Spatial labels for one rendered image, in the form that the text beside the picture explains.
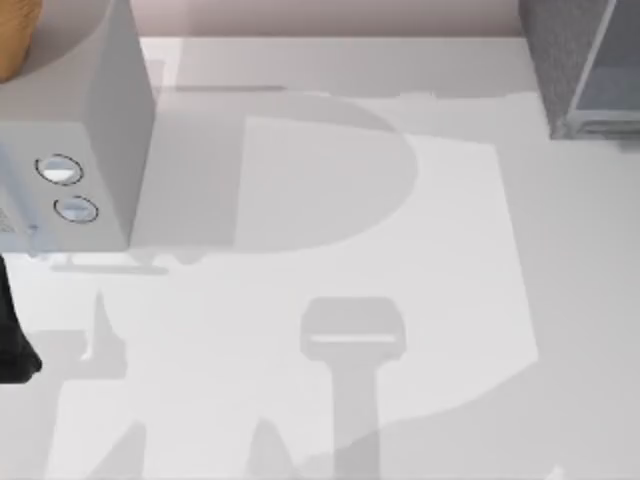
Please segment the small microwave knob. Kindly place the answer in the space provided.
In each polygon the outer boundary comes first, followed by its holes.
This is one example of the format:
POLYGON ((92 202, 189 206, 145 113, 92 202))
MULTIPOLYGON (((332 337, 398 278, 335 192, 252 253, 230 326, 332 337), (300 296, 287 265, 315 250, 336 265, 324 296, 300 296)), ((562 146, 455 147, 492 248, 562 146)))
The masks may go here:
POLYGON ((73 224, 89 224, 99 216, 98 206, 83 196, 71 196, 53 202, 55 213, 73 224))

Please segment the pale microwave oven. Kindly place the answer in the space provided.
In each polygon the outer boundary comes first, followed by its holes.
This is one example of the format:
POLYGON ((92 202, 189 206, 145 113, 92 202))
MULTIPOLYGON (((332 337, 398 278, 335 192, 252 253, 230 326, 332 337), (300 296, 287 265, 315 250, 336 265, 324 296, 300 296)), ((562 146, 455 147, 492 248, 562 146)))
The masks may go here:
POLYGON ((0 253, 123 251, 129 246, 155 120, 131 0, 43 0, 20 74, 0 84, 0 253), (58 186, 37 158, 84 169, 58 186), (99 209, 73 224, 53 209, 83 196, 99 209))

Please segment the bread loaf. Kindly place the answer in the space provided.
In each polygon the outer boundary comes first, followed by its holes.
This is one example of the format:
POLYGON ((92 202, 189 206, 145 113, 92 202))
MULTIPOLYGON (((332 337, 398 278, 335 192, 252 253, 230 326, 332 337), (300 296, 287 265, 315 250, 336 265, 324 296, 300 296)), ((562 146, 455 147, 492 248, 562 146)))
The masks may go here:
POLYGON ((0 83, 21 70, 43 7, 43 0, 0 0, 0 83))

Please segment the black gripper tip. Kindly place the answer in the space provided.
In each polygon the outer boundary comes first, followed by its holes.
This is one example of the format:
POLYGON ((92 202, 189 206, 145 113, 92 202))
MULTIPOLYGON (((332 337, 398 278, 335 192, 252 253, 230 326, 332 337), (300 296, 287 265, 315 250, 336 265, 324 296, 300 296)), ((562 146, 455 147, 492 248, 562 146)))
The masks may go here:
POLYGON ((0 254, 0 385, 26 384, 42 367, 41 357, 18 320, 6 262, 0 254))

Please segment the large microwave knob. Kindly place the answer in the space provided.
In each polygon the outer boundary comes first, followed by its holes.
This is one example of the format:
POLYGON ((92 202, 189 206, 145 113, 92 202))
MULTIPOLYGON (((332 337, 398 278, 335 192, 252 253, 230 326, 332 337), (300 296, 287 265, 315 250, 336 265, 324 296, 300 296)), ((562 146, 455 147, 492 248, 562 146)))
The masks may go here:
POLYGON ((34 165, 40 177, 58 186, 77 184, 84 177, 82 165, 74 158, 63 154, 37 158, 34 165))

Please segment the grey cabinet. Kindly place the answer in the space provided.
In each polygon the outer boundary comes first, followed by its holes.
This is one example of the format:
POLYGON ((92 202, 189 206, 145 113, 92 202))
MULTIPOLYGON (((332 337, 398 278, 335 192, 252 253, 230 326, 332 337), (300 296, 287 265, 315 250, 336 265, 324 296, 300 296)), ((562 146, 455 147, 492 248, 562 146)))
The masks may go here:
POLYGON ((519 0, 555 140, 640 143, 640 0, 519 0))

